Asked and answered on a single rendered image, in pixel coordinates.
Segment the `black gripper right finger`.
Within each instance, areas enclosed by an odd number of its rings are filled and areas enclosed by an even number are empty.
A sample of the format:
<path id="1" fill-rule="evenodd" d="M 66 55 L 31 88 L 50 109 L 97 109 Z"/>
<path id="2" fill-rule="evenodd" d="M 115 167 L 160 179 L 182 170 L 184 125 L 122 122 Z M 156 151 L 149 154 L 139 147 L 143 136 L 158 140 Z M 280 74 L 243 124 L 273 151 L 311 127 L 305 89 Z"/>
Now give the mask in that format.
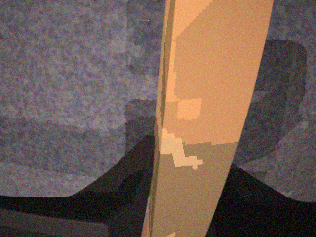
<path id="1" fill-rule="evenodd" d="M 316 201 L 292 200 L 232 162 L 205 237 L 316 237 Z"/>

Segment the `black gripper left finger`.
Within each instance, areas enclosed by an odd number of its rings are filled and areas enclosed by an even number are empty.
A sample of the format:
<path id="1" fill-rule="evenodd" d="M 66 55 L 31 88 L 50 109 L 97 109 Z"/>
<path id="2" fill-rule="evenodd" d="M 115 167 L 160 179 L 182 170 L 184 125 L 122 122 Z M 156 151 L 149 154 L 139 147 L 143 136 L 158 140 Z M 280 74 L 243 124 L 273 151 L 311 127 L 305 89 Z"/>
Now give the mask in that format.
<path id="1" fill-rule="evenodd" d="M 155 135 L 71 197 L 0 195 L 0 237 L 141 237 Z"/>

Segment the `long wooden rail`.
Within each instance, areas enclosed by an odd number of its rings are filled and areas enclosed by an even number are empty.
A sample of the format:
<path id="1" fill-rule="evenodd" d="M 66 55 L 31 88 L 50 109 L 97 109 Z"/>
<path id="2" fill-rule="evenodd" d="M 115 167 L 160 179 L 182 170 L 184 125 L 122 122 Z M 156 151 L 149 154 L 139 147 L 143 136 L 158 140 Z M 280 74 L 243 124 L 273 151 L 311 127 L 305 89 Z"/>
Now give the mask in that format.
<path id="1" fill-rule="evenodd" d="M 205 237 L 249 110 L 273 0 L 166 0 L 147 237 Z"/>

